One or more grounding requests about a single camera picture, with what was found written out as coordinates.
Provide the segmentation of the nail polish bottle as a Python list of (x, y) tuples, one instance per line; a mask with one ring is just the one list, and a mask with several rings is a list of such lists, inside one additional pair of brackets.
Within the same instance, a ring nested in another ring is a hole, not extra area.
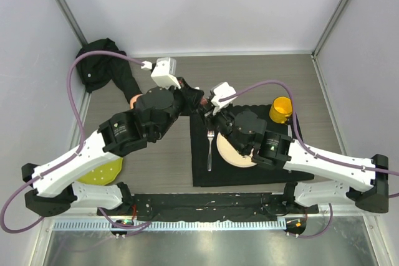
[(202, 106), (205, 106), (205, 105), (208, 104), (208, 100), (207, 100), (206, 98), (202, 98), (201, 101), (200, 101), (200, 104), (201, 104)]

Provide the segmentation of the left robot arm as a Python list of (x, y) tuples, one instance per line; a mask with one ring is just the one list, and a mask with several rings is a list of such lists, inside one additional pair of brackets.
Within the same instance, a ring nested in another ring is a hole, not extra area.
[(200, 107), (204, 92), (178, 78), (180, 87), (155, 87), (138, 97), (132, 110), (117, 113), (102, 123), (85, 141), (41, 166), (22, 167), (24, 181), (35, 179), (25, 193), (26, 207), (41, 217), (52, 217), (70, 208), (102, 208), (110, 215), (131, 213), (135, 200), (124, 183), (100, 186), (80, 183), (80, 177), (116, 161), (148, 143), (161, 140), (179, 116)]

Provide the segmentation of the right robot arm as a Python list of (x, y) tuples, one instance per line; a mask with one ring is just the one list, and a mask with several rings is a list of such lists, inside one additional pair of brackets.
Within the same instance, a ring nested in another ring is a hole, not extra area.
[(318, 204), (348, 204), (367, 212), (388, 212), (388, 159), (353, 158), (314, 148), (282, 133), (267, 129), (267, 121), (251, 110), (238, 114), (232, 106), (200, 108), (201, 117), (226, 140), (222, 157), (240, 156), (264, 169), (312, 173), (325, 178), (319, 183), (297, 183), (281, 198), (285, 211)]

